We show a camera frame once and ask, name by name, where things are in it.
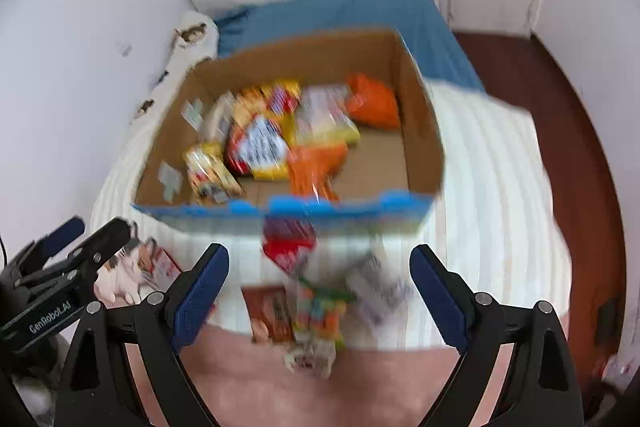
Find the franzzi cookie packet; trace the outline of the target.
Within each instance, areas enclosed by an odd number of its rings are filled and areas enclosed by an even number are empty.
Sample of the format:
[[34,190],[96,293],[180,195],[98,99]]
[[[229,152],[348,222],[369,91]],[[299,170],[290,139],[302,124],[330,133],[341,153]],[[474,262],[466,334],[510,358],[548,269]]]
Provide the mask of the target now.
[[209,109],[201,127],[201,138],[204,143],[226,144],[227,136],[232,123],[235,97],[227,91]]

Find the orange snack bag back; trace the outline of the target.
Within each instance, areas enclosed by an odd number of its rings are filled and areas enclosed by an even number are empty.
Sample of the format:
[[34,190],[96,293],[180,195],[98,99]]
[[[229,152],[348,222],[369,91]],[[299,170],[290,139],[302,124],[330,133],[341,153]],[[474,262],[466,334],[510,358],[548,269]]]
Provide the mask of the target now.
[[399,108],[393,89],[384,82],[364,74],[352,74],[346,79],[350,95],[345,109],[349,117],[360,124],[385,130],[399,130]]

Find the brown snack packet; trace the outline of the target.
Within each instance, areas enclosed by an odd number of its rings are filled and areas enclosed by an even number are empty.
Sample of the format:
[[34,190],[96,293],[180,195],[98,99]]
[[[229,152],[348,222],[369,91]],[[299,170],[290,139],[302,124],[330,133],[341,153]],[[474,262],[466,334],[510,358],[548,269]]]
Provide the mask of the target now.
[[243,286],[241,291],[255,343],[294,343],[288,296],[283,285]]

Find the yellow mushroom snack bag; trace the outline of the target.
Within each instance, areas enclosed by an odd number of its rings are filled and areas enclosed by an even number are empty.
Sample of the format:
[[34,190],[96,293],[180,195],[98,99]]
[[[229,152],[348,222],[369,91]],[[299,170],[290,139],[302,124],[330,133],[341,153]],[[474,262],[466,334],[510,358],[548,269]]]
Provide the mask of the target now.
[[198,205],[221,205],[244,195],[243,187],[224,165],[219,144],[196,144],[183,153],[183,159],[193,202]]

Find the clear white snack bag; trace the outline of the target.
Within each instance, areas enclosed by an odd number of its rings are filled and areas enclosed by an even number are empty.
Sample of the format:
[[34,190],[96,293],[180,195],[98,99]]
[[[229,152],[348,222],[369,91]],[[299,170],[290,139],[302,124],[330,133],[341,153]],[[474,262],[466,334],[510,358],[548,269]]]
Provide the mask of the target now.
[[349,95],[349,87],[345,83],[303,87],[295,112],[295,144],[356,144],[360,140],[360,132],[345,109]]

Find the red white snack packet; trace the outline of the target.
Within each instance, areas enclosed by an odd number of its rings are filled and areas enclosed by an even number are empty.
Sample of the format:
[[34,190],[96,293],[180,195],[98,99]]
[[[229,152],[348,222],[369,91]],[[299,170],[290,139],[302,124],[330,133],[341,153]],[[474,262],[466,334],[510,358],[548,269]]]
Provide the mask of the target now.
[[168,291],[182,273],[171,255],[153,237],[139,246],[138,267],[142,280],[154,291]]

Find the white purple snack packet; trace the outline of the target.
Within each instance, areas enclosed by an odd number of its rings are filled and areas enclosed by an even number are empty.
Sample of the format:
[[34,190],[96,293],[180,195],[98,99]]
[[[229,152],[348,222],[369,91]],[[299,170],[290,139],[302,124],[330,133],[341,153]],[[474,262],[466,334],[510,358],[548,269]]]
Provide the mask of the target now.
[[346,288],[356,298],[356,311],[368,329],[379,329],[399,311],[412,293],[409,282],[369,251],[347,272]]

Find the striped cat blanket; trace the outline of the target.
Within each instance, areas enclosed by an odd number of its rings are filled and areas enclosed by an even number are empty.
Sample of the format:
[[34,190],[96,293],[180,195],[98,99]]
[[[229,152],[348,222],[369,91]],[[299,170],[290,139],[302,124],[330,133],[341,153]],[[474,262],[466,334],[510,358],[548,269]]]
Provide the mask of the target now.
[[[439,81],[427,83],[444,147],[442,191],[426,217],[410,222],[316,223],[309,275],[340,274],[367,251],[406,273],[413,247],[430,246],[476,291],[506,305],[552,303],[568,317],[572,262],[553,217],[552,191],[532,115],[491,96]],[[125,146],[94,204],[90,225],[113,217],[137,223],[183,267],[208,244],[229,251],[231,267],[216,311],[182,361],[206,404],[225,426],[414,426],[457,362],[418,295],[386,326],[369,331],[347,317],[347,346],[328,379],[293,373],[276,347],[250,340],[245,285],[275,284],[283,273],[260,248],[252,220],[204,221],[195,233],[165,225],[132,207],[165,103],[130,124]]]

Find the colourful candy ball bag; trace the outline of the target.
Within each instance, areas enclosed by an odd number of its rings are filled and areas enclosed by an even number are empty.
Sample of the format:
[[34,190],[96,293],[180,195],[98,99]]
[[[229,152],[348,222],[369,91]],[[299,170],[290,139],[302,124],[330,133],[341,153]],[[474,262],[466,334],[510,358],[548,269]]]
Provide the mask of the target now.
[[356,296],[346,289],[318,286],[299,277],[293,326],[296,332],[344,345],[342,322]]

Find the sedaap noodle packet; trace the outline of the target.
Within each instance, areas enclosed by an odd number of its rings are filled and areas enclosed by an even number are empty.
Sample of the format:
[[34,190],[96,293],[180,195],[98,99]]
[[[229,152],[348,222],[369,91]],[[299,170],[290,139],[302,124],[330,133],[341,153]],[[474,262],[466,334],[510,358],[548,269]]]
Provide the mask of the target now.
[[278,79],[235,95],[224,152],[234,174],[262,181],[288,179],[286,161],[301,96],[302,87],[294,79]]

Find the bear print long pillow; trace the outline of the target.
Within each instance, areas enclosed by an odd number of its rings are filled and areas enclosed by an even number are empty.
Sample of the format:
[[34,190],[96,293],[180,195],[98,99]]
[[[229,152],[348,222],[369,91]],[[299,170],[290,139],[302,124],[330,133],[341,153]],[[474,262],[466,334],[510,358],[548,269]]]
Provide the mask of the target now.
[[164,72],[139,106],[134,119],[157,113],[171,99],[192,68],[203,61],[216,60],[218,42],[218,26],[209,16],[186,11],[174,30]]

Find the small red snack bag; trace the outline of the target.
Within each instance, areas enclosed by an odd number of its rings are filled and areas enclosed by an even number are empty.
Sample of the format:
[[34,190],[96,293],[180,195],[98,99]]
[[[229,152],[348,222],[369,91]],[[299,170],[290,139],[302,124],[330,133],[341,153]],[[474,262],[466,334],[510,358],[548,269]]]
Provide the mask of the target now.
[[303,274],[316,246],[316,230],[307,220],[268,218],[264,222],[262,253],[289,277]]

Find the white cartoon snack packet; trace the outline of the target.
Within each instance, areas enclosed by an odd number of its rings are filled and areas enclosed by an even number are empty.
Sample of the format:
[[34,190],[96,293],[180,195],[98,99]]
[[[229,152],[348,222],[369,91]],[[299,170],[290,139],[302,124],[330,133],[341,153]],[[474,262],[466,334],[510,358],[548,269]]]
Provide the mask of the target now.
[[333,341],[314,338],[288,349],[284,361],[293,373],[328,379],[335,358],[336,348]]

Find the brown cardboard box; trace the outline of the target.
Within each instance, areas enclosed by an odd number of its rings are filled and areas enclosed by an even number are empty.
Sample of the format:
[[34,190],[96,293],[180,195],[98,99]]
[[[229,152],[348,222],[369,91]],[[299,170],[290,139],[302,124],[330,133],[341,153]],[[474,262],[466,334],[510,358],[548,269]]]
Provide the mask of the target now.
[[134,208],[183,231],[265,219],[414,225],[443,177],[433,105],[401,36],[330,31],[192,67]]

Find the orange biscuit bag front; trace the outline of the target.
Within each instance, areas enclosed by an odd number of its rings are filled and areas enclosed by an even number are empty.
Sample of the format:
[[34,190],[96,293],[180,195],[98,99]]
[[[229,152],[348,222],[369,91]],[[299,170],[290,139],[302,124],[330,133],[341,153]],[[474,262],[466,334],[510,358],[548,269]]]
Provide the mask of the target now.
[[288,152],[288,179],[292,195],[337,202],[332,179],[348,154],[345,143],[296,146]]

